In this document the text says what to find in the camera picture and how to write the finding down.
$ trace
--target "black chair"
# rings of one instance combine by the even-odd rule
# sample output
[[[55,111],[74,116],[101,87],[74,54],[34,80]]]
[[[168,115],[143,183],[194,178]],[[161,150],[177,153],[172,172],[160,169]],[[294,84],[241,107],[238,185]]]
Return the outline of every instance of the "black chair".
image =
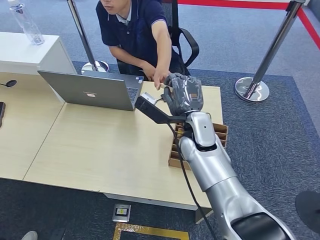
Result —
[[[183,34],[191,47],[191,56],[183,62],[186,68],[189,67],[199,54],[199,46],[198,43],[187,30],[179,27],[178,17],[178,0],[162,0],[162,8],[165,12],[168,31],[171,36],[172,46],[177,47],[178,54],[183,59],[180,38]],[[118,68],[121,74],[128,74],[128,65],[122,61],[118,60]]]

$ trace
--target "plastic bottle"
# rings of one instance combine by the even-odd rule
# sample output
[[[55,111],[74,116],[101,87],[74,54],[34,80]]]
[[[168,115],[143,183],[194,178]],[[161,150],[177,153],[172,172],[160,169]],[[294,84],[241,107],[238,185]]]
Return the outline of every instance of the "plastic bottle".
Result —
[[[32,20],[25,4],[20,3],[19,0],[8,1],[11,6],[10,10],[30,42],[35,45],[41,45],[45,42],[44,37]]]

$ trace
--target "wooden desk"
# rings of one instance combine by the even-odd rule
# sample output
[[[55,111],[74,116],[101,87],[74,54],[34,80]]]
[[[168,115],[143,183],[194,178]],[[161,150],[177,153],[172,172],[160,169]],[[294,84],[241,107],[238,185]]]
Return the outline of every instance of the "wooden desk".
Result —
[[[22,180],[63,103],[39,75],[0,73],[0,83],[9,80],[17,83],[0,86],[0,101],[6,104],[0,128],[0,177]]]
[[[219,87],[203,87],[205,112],[223,123]],[[152,82],[143,92],[159,98]],[[168,113],[168,107],[157,106]],[[114,198],[196,210],[181,169],[168,167],[173,135],[134,112],[66,103],[24,180]],[[198,203],[211,208],[192,172]]]

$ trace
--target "laptop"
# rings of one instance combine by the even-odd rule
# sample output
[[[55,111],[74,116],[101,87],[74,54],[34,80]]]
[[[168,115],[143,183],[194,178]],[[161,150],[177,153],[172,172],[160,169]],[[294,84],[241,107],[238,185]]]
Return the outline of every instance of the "laptop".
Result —
[[[66,103],[134,111],[143,76],[85,71],[84,75],[38,70]]]

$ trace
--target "chair armrest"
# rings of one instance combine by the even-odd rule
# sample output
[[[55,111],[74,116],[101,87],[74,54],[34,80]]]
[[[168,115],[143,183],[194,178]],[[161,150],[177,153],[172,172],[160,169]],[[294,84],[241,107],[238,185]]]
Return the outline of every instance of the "chair armrest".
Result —
[[[179,28],[180,34],[183,34],[186,41],[191,47],[191,56],[185,63],[186,67],[189,66],[199,54],[199,45],[187,30],[184,28]]]

